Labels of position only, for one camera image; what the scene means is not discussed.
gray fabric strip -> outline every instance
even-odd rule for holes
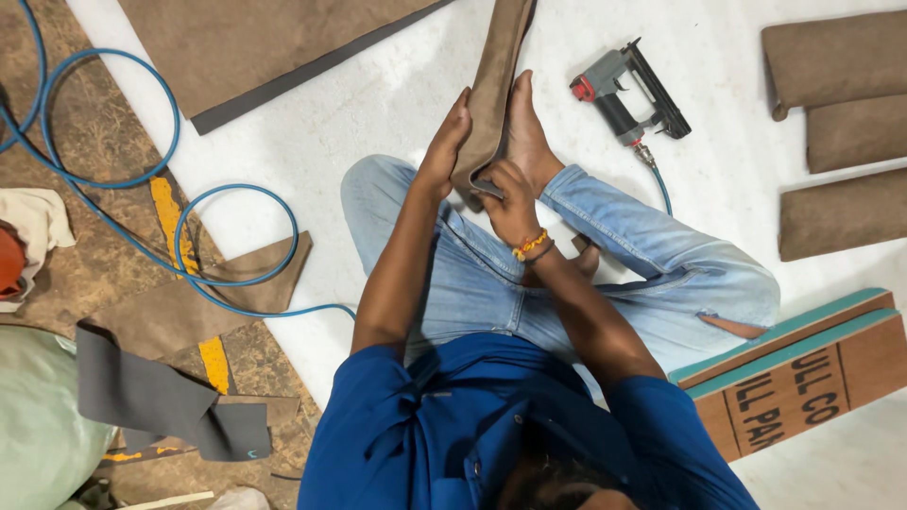
[[[197,446],[206,460],[270,455],[266,405],[214,405],[217,391],[117,348],[105,329],[80,322],[75,338],[79,414],[124,427],[128,451],[175,436]]]
[[[399,20],[384,25],[380,28],[362,35],[352,42],[324,54],[312,62],[300,65],[289,73],[282,74],[270,82],[264,83],[246,93],[243,93],[225,103],[218,104],[202,113],[192,117],[190,121],[199,134],[207,134],[220,126],[251,112],[264,103],[301,85],[324,71],[343,63],[346,59],[355,56],[369,46],[379,43],[413,23],[421,20],[441,7],[450,4],[453,0],[440,0],[427,6],[425,9],[404,16]]]

white floor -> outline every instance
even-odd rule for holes
[[[96,47],[147,59],[116,0],[68,0]],[[315,242],[292,308],[358,302],[365,284],[340,208],[344,171],[389,153],[417,164],[457,93],[471,84],[491,0],[458,0],[350,61],[199,137],[187,124],[171,170],[190,197],[222,183],[276,191]],[[535,70],[536,108],[552,149],[646,203],[661,207],[649,171],[621,148],[593,107],[568,84],[586,65],[638,35],[640,48],[681,108],[692,134],[649,135],[677,217],[729,239],[781,283],[783,317],[851,291],[880,286],[907,297],[907,240],[782,264],[778,196],[821,182],[902,167],[907,160],[810,176],[805,118],[769,116],[759,30],[767,25],[907,7],[904,0],[540,0],[519,68]],[[163,93],[138,66],[105,59],[163,152],[172,119]],[[625,86],[635,86],[625,80]],[[645,106],[635,113],[641,116]],[[227,258],[289,234],[264,198],[231,193],[204,204],[201,218]],[[549,225],[557,223],[550,213]],[[487,225],[487,220],[478,218]],[[565,227],[553,232],[566,239]],[[352,322],[339,311],[269,320],[316,402],[323,407],[346,357]],[[903,508],[907,393],[887,397],[809,433],[735,462],[765,508]]]

yellow paint mark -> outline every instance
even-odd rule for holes
[[[182,207],[173,199],[173,187],[163,177],[152,177],[148,182],[151,186],[151,199],[154,200],[154,209],[158,212],[158,220],[167,239],[167,251],[171,255],[173,265],[176,266],[176,252],[173,251],[173,238],[176,235],[176,223],[180,220]],[[195,247],[187,230],[180,236],[180,257],[186,264],[190,273],[199,272],[199,264],[195,261]]]
[[[205,364],[205,373],[208,374],[208,381],[221,394],[227,395],[229,389],[229,365],[227,364],[227,353],[224,352],[224,344],[220,337],[214,337],[205,340],[199,344],[201,361]]]
[[[154,200],[154,209],[158,213],[158,220],[161,222],[164,237],[167,239],[167,251],[171,255],[173,265],[176,266],[177,254],[173,250],[173,238],[176,235],[176,224],[180,220],[182,207],[174,200],[173,187],[166,178],[152,177],[149,185],[151,186],[151,198]],[[195,260],[195,247],[192,245],[188,230],[183,230],[180,235],[180,257],[182,262],[186,264],[186,270],[189,273],[196,274],[199,272],[199,264]],[[227,395],[229,390],[229,365],[227,364],[227,354],[224,352],[224,345],[220,341],[220,337],[214,337],[200,343],[199,353],[201,353],[201,360],[205,364],[208,381],[220,393]]]
[[[139,453],[137,453],[137,454],[134,454],[134,455],[126,455],[126,454],[113,454],[113,455],[110,455],[110,454],[104,454],[104,456],[103,456],[102,458],[103,458],[104,460],[112,460],[113,462],[122,462],[122,461],[124,461],[124,460],[131,460],[131,459],[140,458],[140,457],[141,457],[141,452],[139,452]]]

hair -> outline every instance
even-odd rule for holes
[[[575,485],[576,489],[558,494],[551,501],[539,498],[539,488],[552,483],[560,487]],[[550,458],[541,471],[521,485],[517,496],[507,504],[507,510],[576,510],[601,489],[623,492],[620,482],[608,473],[576,460]]]

orange object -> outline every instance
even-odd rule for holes
[[[22,290],[19,277],[25,269],[25,252],[15,235],[0,228],[0,299]]]
[[[517,260],[519,260],[520,262],[523,262],[524,260],[526,260],[526,252],[535,248],[536,246],[540,245],[541,242],[546,239],[548,239],[548,230],[541,229],[541,235],[538,237],[538,239],[536,239],[536,240],[527,239],[525,244],[523,244],[521,247],[513,249],[513,255],[516,256]]]

